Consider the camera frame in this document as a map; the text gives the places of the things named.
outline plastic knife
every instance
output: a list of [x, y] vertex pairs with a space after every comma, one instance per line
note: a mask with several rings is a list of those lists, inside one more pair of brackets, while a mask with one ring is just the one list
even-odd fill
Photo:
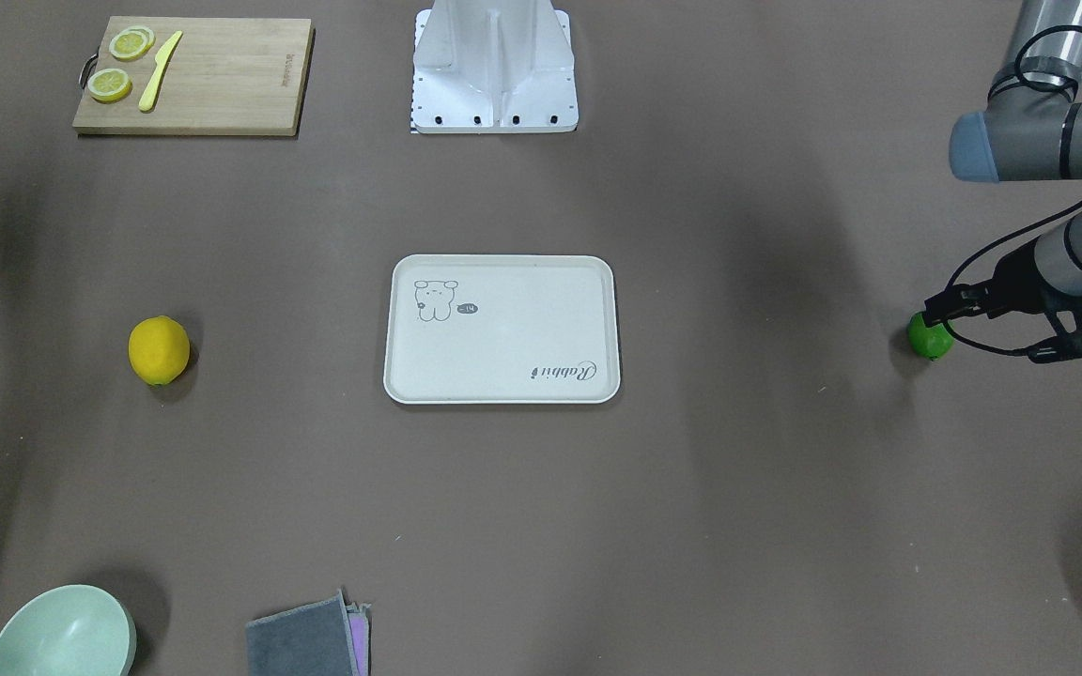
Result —
[[145, 88], [145, 94], [141, 95], [142, 112], [153, 110], [153, 105], [158, 103], [158, 90], [161, 89], [161, 78], [164, 77], [164, 68], [169, 63], [169, 55], [173, 54], [173, 48], [177, 47], [180, 39], [182, 39], [181, 30], [169, 36], [167, 42], [158, 50], [158, 55], [156, 55], [158, 67], [153, 71], [153, 77], [149, 78], [149, 84]]

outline white tray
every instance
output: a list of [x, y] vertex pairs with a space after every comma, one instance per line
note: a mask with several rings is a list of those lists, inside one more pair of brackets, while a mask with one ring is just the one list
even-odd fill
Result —
[[413, 255], [391, 281], [382, 385], [404, 403], [598, 403], [620, 387], [594, 256]]

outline yellow lemon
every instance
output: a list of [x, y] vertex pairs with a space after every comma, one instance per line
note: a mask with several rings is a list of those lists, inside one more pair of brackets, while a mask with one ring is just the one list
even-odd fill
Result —
[[142, 381], [168, 385], [185, 371], [189, 361], [186, 330], [164, 316], [138, 322], [128, 337], [128, 360]]
[[149, 34], [134, 29], [134, 27], [126, 27], [116, 35], [116, 38], [110, 39], [107, 50], [117, 59], [135, 61], [149, 51], [150, 44], [153, 43], [149, 42]]
[[105, 68], [87, 81], [87, 91], [94, 96], [95, 102], [119, 102], [132, 91], [132, 78], [119, 68]]

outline mint green bowl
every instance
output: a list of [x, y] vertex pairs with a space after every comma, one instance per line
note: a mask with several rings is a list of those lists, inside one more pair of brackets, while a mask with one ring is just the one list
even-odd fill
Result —
[[36, 596], [0, 633], [0, 676], [126, 676], [134, 655], [132, 617], [88, 585]]

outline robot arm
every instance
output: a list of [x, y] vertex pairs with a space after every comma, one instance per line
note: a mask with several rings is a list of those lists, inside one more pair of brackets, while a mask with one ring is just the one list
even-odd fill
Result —
[[[958, 178], [1082, 180], [1082, 103], [1074, 103], [1082, 81], [1082, 29], [1070, 26], [1082, 26], [1082, 0], [1021, 4], [987, 110], [962, 116], [950, 135], [950, 170]], [[1082, 358], [1082, 211], [1001, 259], [988, 281], [951, 281], [926, 301], [910, 337], [919, 353], [936, 359], [940, 355], [919, 346], [922, 331], [949, 337], [952, 319], [982, 314], [995, 319], [1010, 312], [1044, 314], [1056, 334], [1019, 350], [993, 352], [1038, 363]], [[1071, 313], [1074, 330], [1064, 326], [1059, 313]]]

